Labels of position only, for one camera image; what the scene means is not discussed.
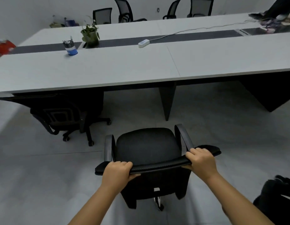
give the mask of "mesh back chair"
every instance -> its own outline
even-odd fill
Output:
[[[98,99],[92,106],[80,106],[75,99],[65,94],[2,97],[0,100],[16,102],[29,107],[33,117],[41,122],[50,134],[57,135],[60,131],[67,131],[63,134],[63,141],[68,141],[69,134],[75,130],[85,132],[89,146],[93,146],[89,126],[99,121],[111,124],[109,118],[97,117],[102,111],[103,91],[102,94],[97,95]]]
[[[110,15],[113,8],[97,9],[93,11],[93,20],[96,21],[96,24],[111,24]]]
[[[185,196],[191,171],[181,166],[191,164],[185,151],[193,143],[182,124],[175,125],[175,135],[167,128],[147,128],[125,133],[117,139],[113,135],[105,138],[105,161],[95,168],[102,175],[110,161],[131,161],[131,174],[142,175],[130,181],[121,191],[129,208],[136,208],[136,201],[154,198],[160,211],[160,197],[175,193],[178,199]],[[218,147],[201,145],[214,156],[221,154]]]
[[[142,18],[138,20],[134,20],[132,16],[132,9],[127,0],[115,0],[118,9],[119,9],[119,23],[127,23],[127,22],[138,22],[138,21],[147,21],[147,19]]]
[[[171,6],[170,6],[170,8],[169,8],[169,10],[168,10],[167,15],[165,15],[165,16],[163,17],[163,20],[164,20],[165,18],[167,18],[167,19],[176,19],[175,12],[176,12],[176,9],[177,9],[177,6],[178,6],[179,2],[180,2],[180,0],[176,0],[176,1],[174,1],[174,2],[171,4]]]
[[[210,16],[214,0],[191,0],[191,10],[187,17]]]

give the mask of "person's left arm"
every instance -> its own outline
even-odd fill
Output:
[[[110,162],[103,173],[101,186],[68,225],[100,225],[117,194],[140,175],[129,175],[131,168],[132,162]]]

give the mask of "forearm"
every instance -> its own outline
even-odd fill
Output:
[[[209,178],[206,184],[225,209],[233,225],[274,225],[220,174]]]
[[[68,225],[100,225],[116,193],[100,187]]]

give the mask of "black table leg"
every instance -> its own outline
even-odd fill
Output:
[[[160,91],[160,95],[162,99],[165,119],[166,121],[168,121],[170,112],[171,112],[174,94],[175,94],[176,83],[174,83],[174,85],[171,87],[159,87],[158,89]]]
[[[290,71],[245,75],[240,82],[269,112],[290,100]]]

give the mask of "white tabletop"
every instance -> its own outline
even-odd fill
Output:
[[[173,33],[248,20],[247,14],[100,25],[102,39]],[[235,28],[257,27],[255,23]],[[41,30],[22,45],[57,43],[78,27]],[[184,42],[4,55],[0,92],[29,92],[151,83],[290,70],[290,33]]]

